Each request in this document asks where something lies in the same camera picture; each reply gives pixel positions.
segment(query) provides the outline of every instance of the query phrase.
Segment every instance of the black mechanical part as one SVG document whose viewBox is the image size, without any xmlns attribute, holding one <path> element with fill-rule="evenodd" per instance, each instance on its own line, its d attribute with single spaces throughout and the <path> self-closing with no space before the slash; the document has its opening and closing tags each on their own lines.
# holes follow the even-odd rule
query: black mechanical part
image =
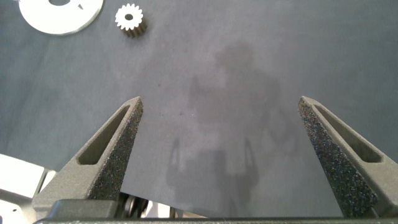
<svg viewBox="0 0 398 224">
<path fill-rule="evenodd" d="M 398 164 L 319 102 L 298 111 L 345 217 L 398 216 Z"/>
<path fill-rule="evenodd" d="M 125 102 L 33 198 L 37 219 L 61 199 L 117 201 L 141 116 L 139 97 Z"/>
</svg>

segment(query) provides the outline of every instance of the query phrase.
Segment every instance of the gray table surface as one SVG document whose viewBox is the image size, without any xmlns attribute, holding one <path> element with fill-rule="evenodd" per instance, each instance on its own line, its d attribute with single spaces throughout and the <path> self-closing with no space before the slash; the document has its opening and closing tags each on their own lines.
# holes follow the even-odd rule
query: gray table surface
<svg viewBox="0 0 398 224">
<path fill-rule="evenodd" d="M 106 1 L 51 36 L 0 4 L 0 153 L 60 170 L 124 101 L 124 192 L 210 217 L 341 216 L 297 113 L 323 103 L 398 161 L 398 1 Z"/>
</svg>

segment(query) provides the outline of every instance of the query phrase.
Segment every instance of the white plastic part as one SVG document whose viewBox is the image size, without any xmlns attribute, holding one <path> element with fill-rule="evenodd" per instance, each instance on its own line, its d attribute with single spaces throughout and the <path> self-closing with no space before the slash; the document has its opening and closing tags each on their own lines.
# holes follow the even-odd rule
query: white plastic part
<svg viewBox="0 0 398 224">
<path fill-rule="evenodd" d="M 49 0 L 19 0 L 22 16 L 33 28 L 64 35 L 82 30 L 100 13 L 103 0 L 70 0 L 55 6 Z"/>
</svg>

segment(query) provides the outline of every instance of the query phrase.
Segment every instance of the small white gear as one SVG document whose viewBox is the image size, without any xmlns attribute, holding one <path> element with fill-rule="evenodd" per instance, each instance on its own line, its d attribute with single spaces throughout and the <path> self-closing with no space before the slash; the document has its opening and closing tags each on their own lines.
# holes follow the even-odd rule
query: small white gear
<svg viewBox="0 0 398 224">
<path fill-rule="evenodd" d="M 115 22 L 129 37 L 139 37 L 147 29 L 142 9 L 135 4 L 122 6 L 116 13 Z"/>
</svg>

